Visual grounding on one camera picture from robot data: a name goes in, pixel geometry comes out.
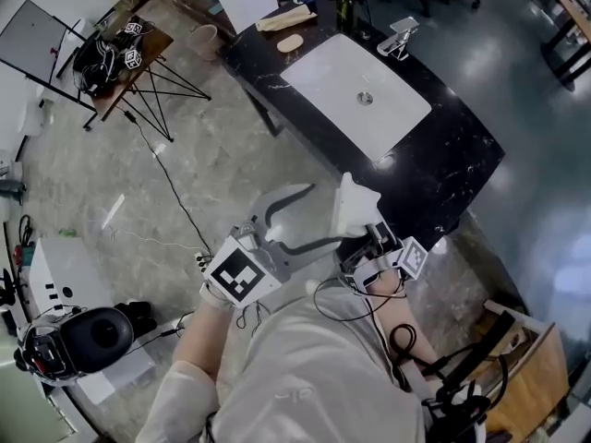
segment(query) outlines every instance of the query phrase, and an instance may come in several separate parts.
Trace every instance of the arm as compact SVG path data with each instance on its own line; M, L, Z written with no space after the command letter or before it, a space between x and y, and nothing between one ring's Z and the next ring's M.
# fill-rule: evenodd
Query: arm
M398 284L398 274L393 269L390 269L382 272L380 278L369 285L368 292L380 295L392 295L398 288ZM381 297L371 298L374 308L383 304L384 300L387 299ZM381 327L386 334L386 339L390 337L390 333L395 327L403 323L407 323L416 330L416 343L410 353L427 363L434 363L437 361L435 350L433 350L433 347L428 342L427 337L423 331L421 331L421 328L419 327L418 322L416 321L416 318L410 309L410 304L406 298L390 299L386 305L380 307L380 309L376 312L376 315L378 316ZM397 331L395 334L395 339L398 346L404 348L408 344L408 332L403 329ZM396 353L389 343L388 347L390 349L391 355L395 357Z
M201 304L176 345L173 365L136 443L193 441L219 409L215 379L233 308L214 293L201 290Z
M183 333L173 354L173 362L186 361L216 380L223 347L232 321L233 308L211 290L201 292L201 304Z

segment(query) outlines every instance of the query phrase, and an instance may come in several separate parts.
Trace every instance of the tan plate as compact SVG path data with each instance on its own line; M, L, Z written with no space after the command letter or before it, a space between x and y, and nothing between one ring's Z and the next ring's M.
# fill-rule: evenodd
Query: tan plate
M294 49L297 49L304 43L304 38L299 34L292 34L288 38L281 40L277 43L277 49L281 53L290 53Z

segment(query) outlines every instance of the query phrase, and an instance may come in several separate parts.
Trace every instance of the white glove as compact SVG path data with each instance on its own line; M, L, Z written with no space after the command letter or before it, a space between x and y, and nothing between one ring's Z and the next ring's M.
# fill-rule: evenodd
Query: white glove
M232 310L234 308L232 302L226 299L223 293L221 293L217 287L211 285L207 281L204 281L201 285L199 295L203 300L205 300L205 302L219 310Z

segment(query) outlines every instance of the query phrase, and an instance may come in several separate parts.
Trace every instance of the sink drain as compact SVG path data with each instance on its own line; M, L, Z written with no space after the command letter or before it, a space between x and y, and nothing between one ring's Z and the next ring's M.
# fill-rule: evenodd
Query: sink drain
M366 91L359 92L357 94L357 101L362 105L371 105L373 103L373 95Z

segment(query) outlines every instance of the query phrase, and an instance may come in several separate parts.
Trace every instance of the black countertop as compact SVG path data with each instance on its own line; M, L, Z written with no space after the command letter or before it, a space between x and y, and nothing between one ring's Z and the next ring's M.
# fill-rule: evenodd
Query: black countertop
M293 6L284 6L272 15ZM270 33L258 32L254 25L247 28L222 48L224 65L333 173L350 172L357 183L380 192L380 212L397 236L412 235L430 250L488 181L504 151L457 95L412 56L412 38L408 45L411 54L402 62L382 57L376 47L386 36L359 20L349 36L432 107L383 160L372 162L281 78L292 63L338 33L334 2L318 0L315 11L317 18L293 28ZM277 51L277 42L295 33L304 38L304 44L289 54Z

